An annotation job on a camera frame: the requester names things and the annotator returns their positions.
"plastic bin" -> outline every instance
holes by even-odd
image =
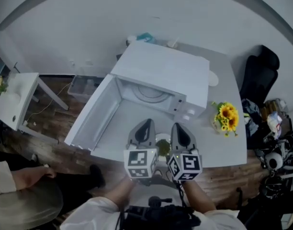
[[[87,103],[103,79],[93,76],[77,75],[74,77],[68,89],[68,94],[72,95],[79,102]]]

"black shoe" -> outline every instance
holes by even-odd
[[[95,164],[90,165],[90,174],[92,175],[94,180],[97,182],[96,187],[104,187],[106,185],[102,172],[97,165]]]

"white sleeve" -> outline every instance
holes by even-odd
[[[6,161],[0,162],[0,194],[15,192],[16,184]]]
[[[204,215],[199,212],[194,214],[201,220],[200,226],[195,230],[246,230],[232,210],[214,210]]]
[[[95,197],[77,208],[60,226],[60,230],[114,229],[119,208],[105,197]]]

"cluttered items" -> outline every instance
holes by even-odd
[[[293,128],[286,105],[277,99],[263,108],[242,100],[248,149],[254,149],[263,168],[272,172],[293,170]]]

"pants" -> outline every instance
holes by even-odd
[[[29,161],[21,155],[0,152],[0,162],[6,161],[11,171],[27,167],[39,166],[34,161]],[[57,173],[54,179],[63,196],[64,205],[59,215],[66,214],[92,198],[86,191],[97,186],[97,182],[90,174],[63,174]]]

